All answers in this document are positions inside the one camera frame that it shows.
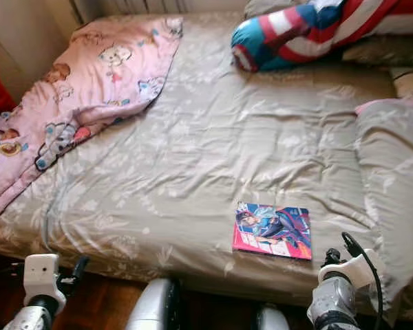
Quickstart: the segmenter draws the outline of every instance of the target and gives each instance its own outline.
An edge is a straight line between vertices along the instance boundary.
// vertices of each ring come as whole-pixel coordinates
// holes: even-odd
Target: white robot part
[[[372,249],[365,249],[364,252],[367,254],[370,261],[372,261],[378,275],[382,275],[385,271],[385,265],[378,254]],[[328,272],[339,272],[346,275],[355,289],[365,287],[374,282],[372,270],[362,254],[339,265],[324,266],[318,273],[318,283],[323,282],[324,276]]]
[[[59,256],[56,254],[33,254],[25,259],[23,286],[26,297],[24,305],[28,305],[35,296],[51,296],[58,302],[56,314],[66,305],[66,297],[56,286],[58,279]]]

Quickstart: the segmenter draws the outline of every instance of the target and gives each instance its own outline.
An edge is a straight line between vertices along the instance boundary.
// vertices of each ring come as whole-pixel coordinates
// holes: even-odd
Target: book cover
[[[233,249],[311,260],[309,211],[239,202]]]

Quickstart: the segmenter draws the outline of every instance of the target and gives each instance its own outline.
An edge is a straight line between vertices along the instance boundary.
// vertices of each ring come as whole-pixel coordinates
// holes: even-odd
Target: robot
[[[318,274],[308,318],[315,330],[361,330],[355,320],[354,295],[373,281],[377,284],[379,315],[382,318],[382,293],[379,274],[384,264],[373,250],[362,247],[346,232],[342,234],[352,258],[340,260],[336,249],[326,252],[326,262]],[[58,273],[58,256],[35,254],[25,260],[23,284],[25,307],[4,330],[50,330],[56,314],[66,304],[81,279],[88,258],[82,257],[70,277]],[[145,288],[125,330],[180,330],[180,286],[176,280],[159,278]],[[285,316],[273,305],[265,305],[256,316],[254,330],[289,330]]]

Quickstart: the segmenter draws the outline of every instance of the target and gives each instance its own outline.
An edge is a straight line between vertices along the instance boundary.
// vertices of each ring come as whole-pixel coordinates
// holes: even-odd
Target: black cable
[[[374,330],[379,330],[379,327],[381,326],[381,320],[383,318],[383,292],[381,289],[381,281],[379,280],[378,272],[377,269],[374,267],[372,261],[370,261],[368,255],[364,251],[364,249],[359,245],[357,241],[350,235],[348,232],[342,232],[341,233],[344,241],[346,242],[346,247],[349,253],[353,256],[356,257],[359,254],[362,254],[364,259],[366,260],[367,264],[370,267],[370,270],[372,270],[374,281],[377,285],[377,291],[378,291],[378,316],[377,319],[374,323]]]

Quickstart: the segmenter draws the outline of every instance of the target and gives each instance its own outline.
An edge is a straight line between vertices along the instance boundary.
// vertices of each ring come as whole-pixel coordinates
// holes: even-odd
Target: wall
[[[59,27],[57,21],[67,18],[68,8],[59,3],[68,5],[68,0],[57,1],[0,0],[0,79],[16,102],[67,47],[74,26],[69,21]],[[59,15],[54,17],[51,10]]]

